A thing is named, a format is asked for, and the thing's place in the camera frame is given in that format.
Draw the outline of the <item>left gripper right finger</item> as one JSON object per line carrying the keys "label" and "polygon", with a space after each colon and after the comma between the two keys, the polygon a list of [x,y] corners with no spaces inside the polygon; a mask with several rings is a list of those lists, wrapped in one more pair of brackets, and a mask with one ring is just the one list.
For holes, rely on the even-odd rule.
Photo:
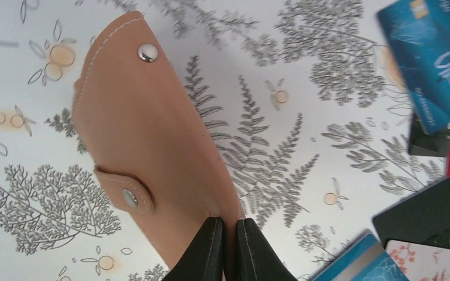
{"label": "left gripper right finger", "polygon": [[236,267],[243,281],[296,281],[252,218],[237,223]]}

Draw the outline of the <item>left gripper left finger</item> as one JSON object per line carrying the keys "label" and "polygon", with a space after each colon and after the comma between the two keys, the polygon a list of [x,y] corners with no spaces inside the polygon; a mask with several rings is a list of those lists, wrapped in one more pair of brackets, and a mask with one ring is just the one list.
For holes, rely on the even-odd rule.
{"label": "left gripper left finger", "polygon": [[223,278],[223,258],[223,220],[209,217],[163,281],[220,281]]}

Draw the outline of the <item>tan leather card holder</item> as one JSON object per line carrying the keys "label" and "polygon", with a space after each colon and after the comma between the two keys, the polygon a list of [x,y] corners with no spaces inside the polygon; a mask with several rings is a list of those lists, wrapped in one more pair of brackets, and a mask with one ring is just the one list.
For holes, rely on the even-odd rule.
{"label": "tan leather card holder", "polygon": [[141,13],[96,38],[74,84],[73,124],[114,207],[128,212],[168,267],[204,220],[226,230],[234,270],[243,209],[200,115]]}

